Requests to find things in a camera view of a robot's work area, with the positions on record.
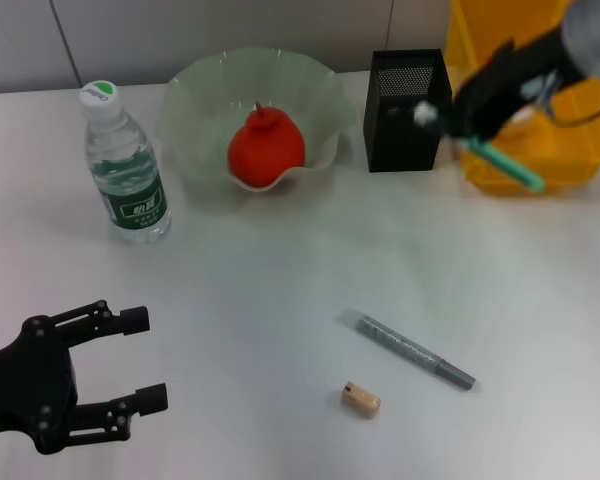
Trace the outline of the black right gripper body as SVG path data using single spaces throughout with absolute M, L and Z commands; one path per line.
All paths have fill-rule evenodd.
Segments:
M 497 107 L 501 129 L 536 98 L 535 95 L 524 96 L 523 86 L 534 80 L 544 81 L 551 74 L 557 76 L 559 90 L 585 80 L 567 53 L 559 27 L 520 47 L 512 40 L 502 44 L 489 62 L 466 79 L 454 99 L 477 98 Z

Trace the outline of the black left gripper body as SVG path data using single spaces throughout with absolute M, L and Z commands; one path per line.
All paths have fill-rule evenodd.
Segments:
M 41 454 L 65 448 L 77 401 L 68 347 L 47 316 L 26 320 L 0 349 L 0 433 L 27 435 Z

